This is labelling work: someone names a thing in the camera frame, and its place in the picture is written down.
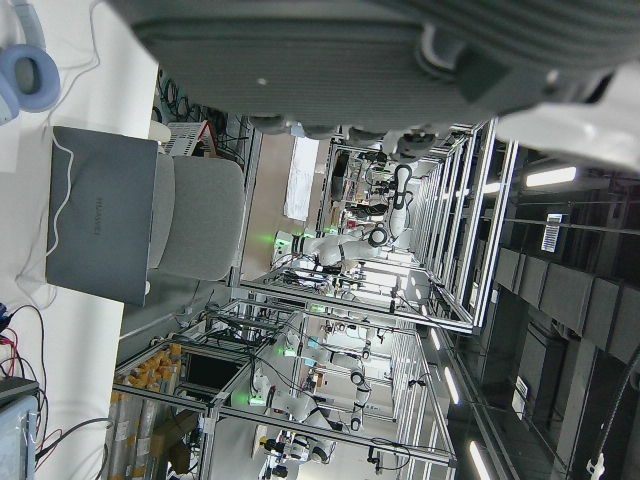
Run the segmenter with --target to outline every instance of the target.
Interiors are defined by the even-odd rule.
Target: white cable
[[[71,84],[69,85],[69,88],[67,89],[65,94],[60,98],[60,100],[58,100],[58,102],[53,106],[53,108],[51,108],[51,110],[49,110],[49,113],[47,115],[47,119],[45,120],[45,124],[47,126],[51,125],[51,117],[52,117],[52,115],[58,109],[58,107],[60,107],[60,105],[62,105],[64,103],[64,101],[67,99],[67,97],[69,96],[69,93],[71,93],[71,90],[73,89],[73,86],[76,84],[78,79],[80,79],[80,77],[82,77],[83,75],[89,73],[90,71],[95,70],[102,63],[102,60],[100,59],[100,53],[98,52],[98,47],[96,45],[96,29],[95,29],[95,22],[94,22],[94,18],[93,18],[93,12],[96,9],[96,7],[98,5],[100,5],[101,3],[104,3],[104,1],[105,0],[95,0],[91,4],[91,7],[89,7],[89,24],[91,26],[91,43],[92,43],[92,46],[93,46],[93,55],[92,55],[91,59],[88,62],[85,62],[82,65],[87,65],[87,64],[93,63],[94,58],[95,58],[96,62],[93,65],[91,65],[88,68],[86,68],[85,70],[82,70],[80,73],[78,73],[78,75],[76,75],[73,78],[73,80],[71,81]]]
[[[71,196],[71,167],[73,167],[73,159],[74,159],[73,151],[60,145],[58,143],[58,139],[56,138],[55,133],[51,132],[51,135],[53,137],[53,143],[55,143],[56,147],[58,147],[60,150],[67,152],[69,154],[69,165],[67,166],[67,194],[65,195],[64,200],[62,201],[62,204],[60,205],[60,207],[58,207],[56,214],[53,216],[53,236],[55,240],[51,248],[47,250],[45,257],[48,257],[49,255],[51,255],[51,253],[53,253],[53,251],[56,248],[58,248],[58,217],[60,216],[60,213],[62,213],[62,210],[64,209],[64,207],[67,206],[67,203],[69,202],[69,197]]]

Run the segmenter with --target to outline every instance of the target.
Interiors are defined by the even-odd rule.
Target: white curtain
[[[309,215],[309,199],[318,155],[318,140],[296,137],[291,156],[285,216],[305,222]]]

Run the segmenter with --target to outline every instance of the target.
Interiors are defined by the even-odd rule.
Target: huawei logo
[[[104,202],[102,197],[96,198],[96,215],[93,219],[93,234],[100,235],[102,232],[102,210],[104,208]]]

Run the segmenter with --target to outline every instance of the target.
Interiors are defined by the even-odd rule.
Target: ear cushion
[[[18,61],[26,58],[34,66],[36,89],[24,92],[16,78]],[[53,59],[44,50],[31,45],[13,45],[0,52],[0,74],[4,75],[13,89],[20,108],[27,112],[47,110],[60,95],[60,75]]]
[[[20,113],[20,103],[13,87],[0,73],[0,125],[16,118]]]

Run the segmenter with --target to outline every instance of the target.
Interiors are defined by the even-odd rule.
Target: floor
[[[302,233],[306,227],[315,229],[324,180],[322,172],[329,152],[329,141],[320,142],[318,148],[316,174],[306,222],[292,220],[283,214],[293,144],[294,137],[291,135],[265,135],[262,138],[260,164],[243,259],[242,273],[245,280],[253,280],[269,272],[273,242],[278,230]]]

